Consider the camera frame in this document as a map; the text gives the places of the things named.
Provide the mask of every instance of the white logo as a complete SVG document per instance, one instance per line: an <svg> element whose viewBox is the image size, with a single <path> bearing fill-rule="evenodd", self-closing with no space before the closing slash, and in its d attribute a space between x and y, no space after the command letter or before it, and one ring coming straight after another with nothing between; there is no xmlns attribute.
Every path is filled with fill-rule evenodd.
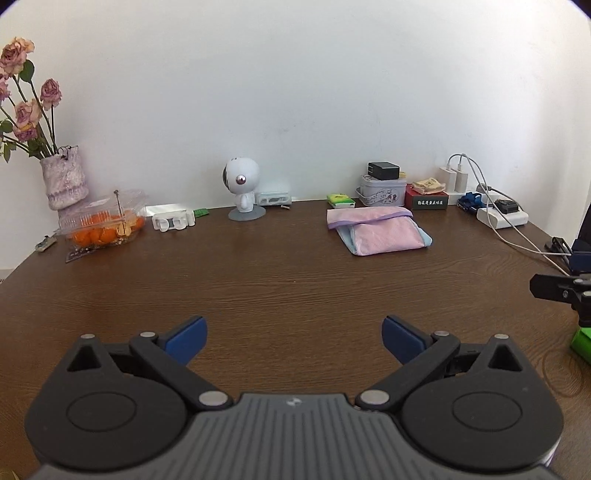
<svg viewBox="0 0 591 480"><path fill-rule="evenodd" d="M287 403L290 407L299 407L302 402L299 398L292 398L291 400L287 400L285 403Z"/></svg>

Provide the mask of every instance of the wooden table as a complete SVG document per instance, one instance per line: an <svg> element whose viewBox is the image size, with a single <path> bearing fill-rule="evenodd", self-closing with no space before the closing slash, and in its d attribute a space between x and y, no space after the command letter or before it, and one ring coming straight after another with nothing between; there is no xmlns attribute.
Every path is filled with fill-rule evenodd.
<svg viewBox="0 0 591 480"><path fill-rule="evenodd" d="M569 351L577 316L536 300L535 273L554 270L517 252L455 207L415 214L429 249L355 257L326 228L326 203L269 209L254 222L213 210L184 231L146 228L130 244L64 263L60 242L32 254L0 287L0 466L27 477L37 461L23 418L81 333L123 342L193 314L209 325L191 364L233 396L241 391L347 392L398 368L380 325L396 313L464 342L511 335L558 399L566 420L553 468L591 478L591 368ZM540 245L546 235L523 231ZM516 240L515 232L504 231Z"/></svg>

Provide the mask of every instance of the folded cloth bag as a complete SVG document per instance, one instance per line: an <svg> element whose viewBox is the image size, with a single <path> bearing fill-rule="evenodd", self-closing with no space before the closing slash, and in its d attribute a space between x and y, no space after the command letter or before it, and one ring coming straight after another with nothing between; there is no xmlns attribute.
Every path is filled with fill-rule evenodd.
<svg viewBox="0 0 591 480"><path fill-rule="evenodd" d="M433 243L404 207L332 209L326 211L326 222L355 255L411 250Z"/></svg>

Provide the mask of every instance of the dried rose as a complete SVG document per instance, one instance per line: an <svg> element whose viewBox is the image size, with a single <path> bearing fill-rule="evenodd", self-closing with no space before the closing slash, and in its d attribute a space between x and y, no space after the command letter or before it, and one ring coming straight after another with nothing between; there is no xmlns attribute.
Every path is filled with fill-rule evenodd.
<svg viewBox="0 0 591 480"><path fill-rule="evenodd" d="M0 69L5 76L18 75L22 72L22 66L27 60L27 53L35 50L35 45L24 38L13 38L12 41L2 49L0 55Z"/></svg>
<svg viewBox="0 0 591 480"><path fill-rule="evenodd" d="M29 123L36 127L42 116L39 103L37 103L35 99L32 99L29 102L17 103L14 107L14 112L17 117L16 123L19 128Z"/></svg>
<svg viewBox="0 0 591 480"><path fill-rule="evenodd" d="M0 78L0 102L10 97L10 91L8 90L8 84L4 78Z"/></svg>
<svg viewBox="0 0 591 480"><path fill-rule="evenodd" d="M18 128L14 125L12 127L12 133L14 133L19 142L26 142L27 140L37 138L37 129L33 124L25 124Z"/></svg>
<svg viewBox="0 0 591 480"><path fill-rule="evenodd" d="M61 100L60 84L54 79L48 79L41 86L39 100L43 103L43 108L49 110L52 106L58 106Z"/></svg>

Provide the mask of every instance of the red and black box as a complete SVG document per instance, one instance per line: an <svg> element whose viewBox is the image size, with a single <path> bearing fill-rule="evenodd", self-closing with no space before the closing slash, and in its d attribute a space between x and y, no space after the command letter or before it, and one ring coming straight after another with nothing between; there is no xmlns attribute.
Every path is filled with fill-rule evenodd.
<svg viewBox="0 0 591 480"><path fill-rule="evenodd" d="M404 206L409 210L445 210L449 203L449 197L445 192L423 195L413 190L413 185L407 183Z"/></svg>

